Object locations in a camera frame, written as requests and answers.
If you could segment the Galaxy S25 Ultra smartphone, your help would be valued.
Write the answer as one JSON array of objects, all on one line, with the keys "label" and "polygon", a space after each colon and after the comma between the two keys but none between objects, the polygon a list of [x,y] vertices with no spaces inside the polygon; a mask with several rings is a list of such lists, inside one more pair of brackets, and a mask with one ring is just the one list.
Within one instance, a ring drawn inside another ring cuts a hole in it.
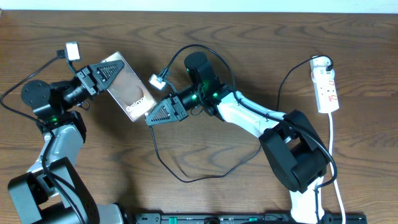
[{"label": "Galaxy S25 Ultra smartphone", "polygon": [[157,102],[119,52],[113,53],[101,63],[118,60],[124,63],[124,67],[108,87],[108,92],[127,117],[135,122],[151,110]]}]

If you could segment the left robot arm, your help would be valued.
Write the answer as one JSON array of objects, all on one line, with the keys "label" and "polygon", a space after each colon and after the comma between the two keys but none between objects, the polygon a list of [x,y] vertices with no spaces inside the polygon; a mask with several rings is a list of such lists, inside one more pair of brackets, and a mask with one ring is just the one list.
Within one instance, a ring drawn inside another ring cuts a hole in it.
[{"label": "left robot arm", "polygon": [[45,143],[29,170],[10,180],[9,194],[22,223],[127,223],[128,215],[117,203],[95,202],[74,168],[86,127],[73,107],[104,92],[124,63],[69,67],[74,74],[69,81],[48,84],[29,75],[18,83]]}]

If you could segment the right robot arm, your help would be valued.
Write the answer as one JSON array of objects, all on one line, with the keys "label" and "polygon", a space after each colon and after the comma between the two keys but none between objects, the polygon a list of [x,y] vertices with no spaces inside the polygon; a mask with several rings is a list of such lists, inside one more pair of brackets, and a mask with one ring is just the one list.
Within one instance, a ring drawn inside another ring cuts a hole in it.
[{"label": "right robot arm", "polygon": [[290,192],[290,215],[299,223],[323,223],[321,189],[336,181],[332,146],[324,145],[308,118],[298,110],[285,114],[254,103],[235,85],[221,83],[204,52],[184,60],[192,84],[174,90],[146,114],[146,124],[182,121],[200,106],[209,116],[243,128],[260,142],[279,182]]}]

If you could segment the white power strip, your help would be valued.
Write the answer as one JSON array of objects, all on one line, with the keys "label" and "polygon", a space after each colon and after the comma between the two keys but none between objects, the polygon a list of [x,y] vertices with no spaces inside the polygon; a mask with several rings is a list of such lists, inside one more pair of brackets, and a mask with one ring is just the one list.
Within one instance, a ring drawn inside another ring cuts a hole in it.
[{"label": "white power strip", "polygon": [[338,110],[340,106],[331,60],[326,56],[313,56],[310,68],[318,112],[328,114]]}]

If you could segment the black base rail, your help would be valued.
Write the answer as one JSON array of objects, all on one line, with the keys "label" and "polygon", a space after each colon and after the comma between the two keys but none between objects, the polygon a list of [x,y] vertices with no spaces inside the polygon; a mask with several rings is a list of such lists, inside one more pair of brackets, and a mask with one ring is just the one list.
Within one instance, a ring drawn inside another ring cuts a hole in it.
[{"label": "black base rail", "polygon": [[325,223],[367,224],[366,215],[341,215],[308,212],[292,215],[289,212],[241,213],[241,214],[194,214],[194,213],[137,213],[132,216],[137,224],[240,224],[240,223]]}]

